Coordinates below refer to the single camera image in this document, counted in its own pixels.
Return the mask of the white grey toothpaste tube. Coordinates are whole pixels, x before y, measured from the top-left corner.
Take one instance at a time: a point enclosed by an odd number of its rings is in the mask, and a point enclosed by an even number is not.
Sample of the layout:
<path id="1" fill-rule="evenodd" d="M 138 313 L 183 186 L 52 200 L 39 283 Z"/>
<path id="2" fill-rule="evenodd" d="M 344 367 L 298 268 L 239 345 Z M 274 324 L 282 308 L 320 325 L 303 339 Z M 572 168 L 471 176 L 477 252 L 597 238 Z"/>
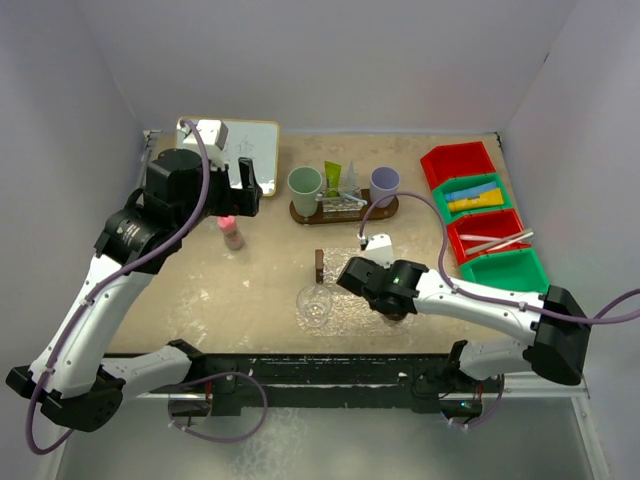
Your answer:
<path id="1" fill-rule="evenodd" d="M 347 169 L 345 181 L 344 181 L 344 191 L 352 196 L 355 196 L 359 191 L 359 182 L 358 175 L 355 170 L 354 162 L 350 161 Z"/>

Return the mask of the clear jar brown lid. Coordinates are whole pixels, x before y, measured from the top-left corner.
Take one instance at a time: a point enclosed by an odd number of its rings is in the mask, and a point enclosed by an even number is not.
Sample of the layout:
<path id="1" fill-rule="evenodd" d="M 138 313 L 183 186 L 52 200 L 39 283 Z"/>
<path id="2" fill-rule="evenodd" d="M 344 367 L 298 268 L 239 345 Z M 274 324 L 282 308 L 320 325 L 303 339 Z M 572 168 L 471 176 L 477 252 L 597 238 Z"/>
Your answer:
<path id="1" fill-rule="evenodd" d="M 314 252 L 314 277 L 316 284 L 334 284 L 348 261 L 359 256 L 361 250 L 356 248 L 322 248 Z"/>

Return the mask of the grey toothbrush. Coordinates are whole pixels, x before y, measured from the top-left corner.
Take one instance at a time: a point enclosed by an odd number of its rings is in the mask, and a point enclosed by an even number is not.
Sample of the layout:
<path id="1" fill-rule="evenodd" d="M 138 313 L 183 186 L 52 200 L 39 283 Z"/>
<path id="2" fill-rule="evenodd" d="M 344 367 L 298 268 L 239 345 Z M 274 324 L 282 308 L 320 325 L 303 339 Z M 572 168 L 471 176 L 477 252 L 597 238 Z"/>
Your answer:
<path id="1" fill-rule="evenodd" d="M 317 194 L 315 199 L 318 202 L 341 202 L 341 201 L 350 202 L 350 201 L 347 201 L 347 200 L 341 198 L 339 193 L 338 193 L 337 196 L 326 196 L 326 195 L 323 195 L 323 194 Z"/>

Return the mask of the clear plastic cup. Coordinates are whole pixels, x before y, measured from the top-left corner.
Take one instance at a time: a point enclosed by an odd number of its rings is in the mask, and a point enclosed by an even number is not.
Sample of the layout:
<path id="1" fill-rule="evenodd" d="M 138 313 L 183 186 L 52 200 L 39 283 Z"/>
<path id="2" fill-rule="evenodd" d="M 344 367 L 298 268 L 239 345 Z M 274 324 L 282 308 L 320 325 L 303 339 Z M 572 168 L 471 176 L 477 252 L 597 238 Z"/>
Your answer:
<path id="1" fill-rule="evenodd" d="M 309 285 L 298 293 L 296 306 L 301 320 L 306 325 L 320 327 L 328 321 L 333 298 L 330 290 L 324 285 Z"/>

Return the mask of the purple plastic cup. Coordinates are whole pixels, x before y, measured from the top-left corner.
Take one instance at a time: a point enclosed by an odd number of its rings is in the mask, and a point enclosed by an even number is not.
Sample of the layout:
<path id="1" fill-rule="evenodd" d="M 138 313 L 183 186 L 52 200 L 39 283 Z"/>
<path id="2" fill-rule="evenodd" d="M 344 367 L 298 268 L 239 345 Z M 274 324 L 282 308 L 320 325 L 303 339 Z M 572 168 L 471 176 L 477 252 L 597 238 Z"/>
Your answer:
<path id="1" fill-rule="evenodd" d="M 398 190 L 400 175 L 392 167 L 381 166 L 374 169 L 370 175 L 370 199 L 377 208 L 387 207 Z"/>

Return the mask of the dark smoked plastic cup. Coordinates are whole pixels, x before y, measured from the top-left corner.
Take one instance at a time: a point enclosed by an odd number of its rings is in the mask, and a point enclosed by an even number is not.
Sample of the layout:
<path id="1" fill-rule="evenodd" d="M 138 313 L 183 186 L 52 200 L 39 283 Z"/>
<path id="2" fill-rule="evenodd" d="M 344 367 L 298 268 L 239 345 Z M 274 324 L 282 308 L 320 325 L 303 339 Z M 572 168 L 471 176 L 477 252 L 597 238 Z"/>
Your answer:
<path id="1" fill-rule="evenodd" d="M 400 322 L 407 317 L 407 313 L 384 313 L 383 317 L 392 322 Z"/>

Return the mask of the yellow toothpaste tube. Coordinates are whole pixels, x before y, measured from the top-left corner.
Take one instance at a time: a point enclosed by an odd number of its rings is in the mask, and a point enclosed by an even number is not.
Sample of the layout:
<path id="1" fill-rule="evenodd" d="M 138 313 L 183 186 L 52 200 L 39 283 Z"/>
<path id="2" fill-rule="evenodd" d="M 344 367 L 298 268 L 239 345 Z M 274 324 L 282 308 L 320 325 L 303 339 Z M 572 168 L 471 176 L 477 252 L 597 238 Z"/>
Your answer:
<path id="1" fill-rule="evenodd" d="M 496 188 L 472 198 L 448 202 L 447 207 L 451 213 L 474 210 L 478 208 L 501 206 L 504 204 L 502 190 Z"/>

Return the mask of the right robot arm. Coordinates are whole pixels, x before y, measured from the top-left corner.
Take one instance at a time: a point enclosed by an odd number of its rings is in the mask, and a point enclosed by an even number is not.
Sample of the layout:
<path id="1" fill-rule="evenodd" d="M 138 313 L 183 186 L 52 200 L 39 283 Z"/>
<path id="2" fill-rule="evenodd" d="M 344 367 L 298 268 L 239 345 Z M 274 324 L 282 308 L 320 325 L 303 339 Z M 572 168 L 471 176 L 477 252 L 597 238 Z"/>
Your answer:
<path id="1" fill-rule="evenodd" d="M 349 259 L 337 284 L 386 316 L 436 314 L 503 333 L 503 339 L 486 344 L 460 341 L 453 346 L 444 376 L 456 391 L 467 391 L 492 376 L 528 370 L 560 385 L 582 381 L 591 327 L 552 316 L 586 317 L 564 288 L 551 286 L 539 294 L 465 281 L 451 287 L 437 270 L 422 264 L 397 260 L 381 266 L 363 257 Z"/>

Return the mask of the green plastic cup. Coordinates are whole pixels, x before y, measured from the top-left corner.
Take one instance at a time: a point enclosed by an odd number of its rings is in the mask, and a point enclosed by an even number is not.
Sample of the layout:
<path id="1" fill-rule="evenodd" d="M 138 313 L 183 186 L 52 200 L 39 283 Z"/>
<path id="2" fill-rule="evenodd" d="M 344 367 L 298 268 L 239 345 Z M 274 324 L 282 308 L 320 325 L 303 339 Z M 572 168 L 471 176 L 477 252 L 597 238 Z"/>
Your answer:
<path id="1" fill-rule="evenodd" d="M 298 167 L 289 173 L 287 185 L 296 213 L 303 217 L 314 215 L 318 208 L 316 196 L 323 186 L 321 173 L 313 167 Z"/>

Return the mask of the clear acrylic toothbrush holder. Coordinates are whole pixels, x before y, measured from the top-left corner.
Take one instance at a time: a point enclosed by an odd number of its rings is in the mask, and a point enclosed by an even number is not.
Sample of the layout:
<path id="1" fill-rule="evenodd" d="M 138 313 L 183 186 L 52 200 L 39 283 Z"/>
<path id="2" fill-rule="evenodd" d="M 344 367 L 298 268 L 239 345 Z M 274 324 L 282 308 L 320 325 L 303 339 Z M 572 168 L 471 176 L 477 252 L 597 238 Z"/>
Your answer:
<path id="1" fill-rule="evenodd" d="M 363 208 L 359 208 L 352 202 L 320 202 L 322 206 L 323 217 L 326 219 L 352 219 L 358 218 L 359 212 Z"/>

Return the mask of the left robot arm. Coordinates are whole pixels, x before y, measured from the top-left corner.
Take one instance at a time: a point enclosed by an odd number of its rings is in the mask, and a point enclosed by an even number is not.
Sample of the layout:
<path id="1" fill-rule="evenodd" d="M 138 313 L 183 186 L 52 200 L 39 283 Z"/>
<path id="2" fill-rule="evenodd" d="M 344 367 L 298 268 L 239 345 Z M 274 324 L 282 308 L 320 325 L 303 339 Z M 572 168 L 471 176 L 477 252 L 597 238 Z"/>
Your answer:
<path id="1" fill-rule="evenodd" d="M 184 392 L 202 387 L 211 372 L 207 357 L 184 340 L 122 361 L 104 355 L 132 304 L 190 231 L 209 216 L 257 215 L 262 189 L 253 162 L 241 157 L 237 164 L 237 188 L 228 166 L 217 168 L 193 151 L 168 149 L 148 164 L 145 185 L 106 221 L 59 331 L 37 360 L 6 378 L 29 399 L 31 412 L 93 432 L 130 397 L 170 385 Z"/>

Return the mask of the blue toothpaste tube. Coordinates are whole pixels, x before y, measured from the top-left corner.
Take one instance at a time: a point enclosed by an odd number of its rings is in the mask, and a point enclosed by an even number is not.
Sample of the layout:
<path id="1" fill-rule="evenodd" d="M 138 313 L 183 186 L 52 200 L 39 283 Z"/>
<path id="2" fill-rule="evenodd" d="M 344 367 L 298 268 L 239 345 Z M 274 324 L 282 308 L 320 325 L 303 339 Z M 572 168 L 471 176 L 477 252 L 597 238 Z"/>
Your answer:
<path id="1" fill-rule="evenodd" d="M 444 195 L 444 198 L 447 202 L 454 202 L 461 199 L 476 197 L 488 191 L 494 190 L 497 187 L 498 185 L 496 181 L 487 182 L 474 187 L 446 193 Z"/>

